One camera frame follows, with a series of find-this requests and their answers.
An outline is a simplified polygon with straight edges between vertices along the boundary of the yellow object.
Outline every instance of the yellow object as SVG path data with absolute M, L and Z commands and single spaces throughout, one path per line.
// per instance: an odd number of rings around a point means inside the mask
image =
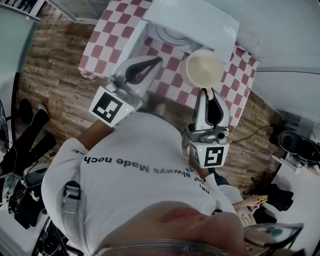
M 224 64 L 213 51 L 199 49 L 181 62 L 180 74 L 193 87 L 216 88 L 224 75 Z
M 267 195 L 263 195 L 261 197 L 258 198 L 260 201 L 263 201 L 263 200 L 266 200 L 268 199 L 268 196 Z

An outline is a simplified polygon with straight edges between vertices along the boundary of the backpack strap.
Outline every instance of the backpack strap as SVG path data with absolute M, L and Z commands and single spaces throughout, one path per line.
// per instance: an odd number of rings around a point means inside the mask
M 81 192 L 80 171 L 64 186 L 61 218 L 66 236 L 85 255 L 90 255 L 85 231 L 86 197 Z

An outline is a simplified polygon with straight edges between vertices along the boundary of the shoe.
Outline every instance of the shoe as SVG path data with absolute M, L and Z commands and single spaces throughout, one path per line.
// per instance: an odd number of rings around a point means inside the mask
M 39 104 L 38 105 L 38 110 L 44 110 L 48 114 L 48 116 L 51 118 L 51 116 L 49 115 L 49 112 L 48 112 L 48 110 L 47 110 L 45 105 Z
M 153 111 L 153 113 L 157 116 L 163 116 L 166 111 L 166 105 L 164 103 L 160 103 L 157 105 Z

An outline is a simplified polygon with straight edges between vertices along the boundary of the chair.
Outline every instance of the chair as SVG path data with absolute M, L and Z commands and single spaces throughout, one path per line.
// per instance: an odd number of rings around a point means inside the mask
M 255 211 L 255 213 L 253 214 L 253 217 L 257 224 L 277 223 L 277 219 L 267 214 L 266 208 L 263 206 L 260 206 L 259 209 Z
M 269 205 L 274 206 L 278 211 L 287 211 L 293 204 L 292 197 L 294 195 L 291 191 L 285 191 L 280 189 L 276 184 L 271 184 L 270 180 L 266 179 L 267 173 L 264 171 L 262 179 L 256 182 L 252 177 L 251 180 L 254 183 L 254 189 L 244 195 L 267 195 Z

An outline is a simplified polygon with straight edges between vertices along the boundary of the wooden floor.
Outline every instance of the wooden floor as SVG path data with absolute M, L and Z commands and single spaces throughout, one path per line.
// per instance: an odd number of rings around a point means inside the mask
M 88 113 L 88 109 L 98 87 L 105 81 L 93 82 L 83 78 L 77 69 L 93 25 L 72 23 L 49 4 L 42 10 L 40 19 L 25 70 L 20 75 L 16 108 L 22 99 L 31 102 L 34 114 L 38 104 L 44 103 L 48 107 L 51 120 L 44 130 L 55 136 L 57 146 L 53 151 L 57 152 L 66 139 L 78 136 L 96 120 Z M 191 118 L 192 110 L 155 95 L 150 97 L 151 108 L 160 102 L 165 102 L 167 106 L 164 117 L 183 129 Z M 239 125 L 230 127 L 229 142 L 246 138 L 260 127 L 280 122 L 281 118 L 251 93 Z M 19 118 L 15 124 L 18 138 L 25 125 Z M 248 151 L 271 150 L 276 156 L 282 157 L 284 152 L 269 143 L 271 132 L 270 127 L 262 129 L 252 138 L 233 146 Z M 263 172 L 269 176 L 276 170 L 278 164 L 272 161 L 270 151 L 248 153 L 235 147 L 230 147 L 225 165 L 218 169 L 218 173 L 241 191 L 252 185 L 251 177 L 258 179 Z

